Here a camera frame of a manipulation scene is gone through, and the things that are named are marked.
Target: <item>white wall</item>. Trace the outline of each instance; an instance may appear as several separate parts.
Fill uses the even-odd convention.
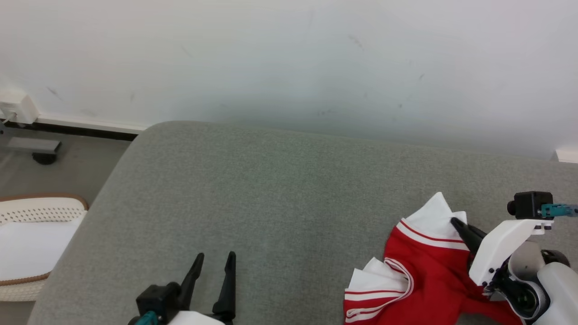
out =
[[[5,0],[42,117],[244,123],[549,158],[578,143],[578,2]]]

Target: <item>floor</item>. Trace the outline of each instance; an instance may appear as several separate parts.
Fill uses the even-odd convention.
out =
[[[0,146],[0,197],[18,194],[65,192],[92,204],[116,166],[129,141],[10,129],[10,135],[62,142],[58,160],[48,166],[29,153]],[[33,302],[0,302],[0,324],[24,325]]]

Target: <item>chair wheel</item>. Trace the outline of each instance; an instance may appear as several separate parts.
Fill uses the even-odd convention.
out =
[[[33,153],[32,159],[40,165],[51,165],[56,161],[56,154],[54,153]]]

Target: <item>red garment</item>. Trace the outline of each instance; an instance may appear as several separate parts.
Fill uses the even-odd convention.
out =
[[[500,324],[522,321],[505,301],[490,302],[468,276],[469,250],[450,224],[466,222],[442,193],[391,231],[384,262],[356,269],[345,291],[345,323],[454,325],[460,313],[482,313]]]

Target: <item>gray couch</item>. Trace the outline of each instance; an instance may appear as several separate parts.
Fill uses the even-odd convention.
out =
[[[470,223],[510,218],[519,191],[578,200],[578,165],[230,125],[168,122],[128,148],[40,295],[31,325],[126,324],[148,285],[205,264],[209,312],[237,253],[236,324],[339,324],[354,267],[435,192]],[[578,220],[538,238],[578,261]],[[493,324],[463,315],[459,324]]]

